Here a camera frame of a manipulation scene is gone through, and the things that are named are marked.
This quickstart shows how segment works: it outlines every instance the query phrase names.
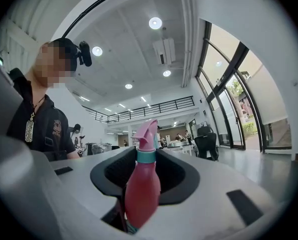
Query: teal bottle collar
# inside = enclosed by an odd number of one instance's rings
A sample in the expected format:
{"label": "teal bottle collar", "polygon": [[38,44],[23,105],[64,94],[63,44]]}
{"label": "teal bottle collar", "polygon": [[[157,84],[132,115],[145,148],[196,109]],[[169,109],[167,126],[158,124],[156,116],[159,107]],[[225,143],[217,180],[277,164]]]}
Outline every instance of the teal bottle collar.
{"label": "teal bottle collar", "polygon": [[143,152],[137,150],[137,162],[142,164],[152,164],[156,161],[156,151]]}

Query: pendant necklace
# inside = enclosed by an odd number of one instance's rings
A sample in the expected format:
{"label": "pendant necklace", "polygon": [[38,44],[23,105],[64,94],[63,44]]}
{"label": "pendant necklace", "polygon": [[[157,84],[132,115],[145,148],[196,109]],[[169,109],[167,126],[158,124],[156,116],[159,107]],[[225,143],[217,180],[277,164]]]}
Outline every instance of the pendant necklace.
{"label": "pendant necklace", "polygon": [[33,141],[33,133],[34,133],[34,116],[35,116],[35,109],[38,106],[38,104],[44,99],[45,96],[41,98],[37,102],[36,105],[34,105],[32,102],[33,112],[31,114],[30,120],[27,121],[27,124],[25,126],[25,135],[24,135],[24,141],[25,142],[32,142]]}

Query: pink spray bottle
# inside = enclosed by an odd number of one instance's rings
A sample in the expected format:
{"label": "pink spray bottle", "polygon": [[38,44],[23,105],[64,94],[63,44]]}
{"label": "pink spray bottle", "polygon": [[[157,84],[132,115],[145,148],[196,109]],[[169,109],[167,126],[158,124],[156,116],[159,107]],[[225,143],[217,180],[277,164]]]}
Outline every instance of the pink spray bottle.
{"label": "pink spray bottle", "polygon": [[133,137],[139,140],[137,164],[126,186],[124,204],[128,222],[135,230],[145,224],[159,204],[161,186],[156,173],[154,146],[157,126],[157,120],[147,121]]}

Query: shirt logo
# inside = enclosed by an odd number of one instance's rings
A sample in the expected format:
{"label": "shirt logo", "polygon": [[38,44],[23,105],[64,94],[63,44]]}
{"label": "shirt logo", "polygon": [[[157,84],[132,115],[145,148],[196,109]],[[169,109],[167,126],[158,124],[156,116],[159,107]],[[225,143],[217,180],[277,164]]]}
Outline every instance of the shirt logo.
{"label": "shirt logo", "polygon": [[59,137],[61,136],[61,122],[60,122],[60,120],[54,120],[52,134],[59,136]]}

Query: black railing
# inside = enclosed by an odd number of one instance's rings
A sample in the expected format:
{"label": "black railing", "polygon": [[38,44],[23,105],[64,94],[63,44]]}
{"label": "black railing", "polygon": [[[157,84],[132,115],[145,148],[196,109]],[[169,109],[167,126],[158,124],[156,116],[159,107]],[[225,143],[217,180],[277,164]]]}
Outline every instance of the black railing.
{"label": "black railing", "polygon": [[97,121],[100,121],[102,123],[108,123],[109,121],[109,116],[106,114],[103,114],[101,112],[95,111],[89,107],[83,106],[85,110]]}
{"label": "black railing", "polygon": [[180,110],[194,106],[193,96],[179,98],[151,106],[131,109],[131,111],[112,114],[108,116],[108,123],[121,122],[131,119],[143,118],[151,115],[156,115],[168,111]]}

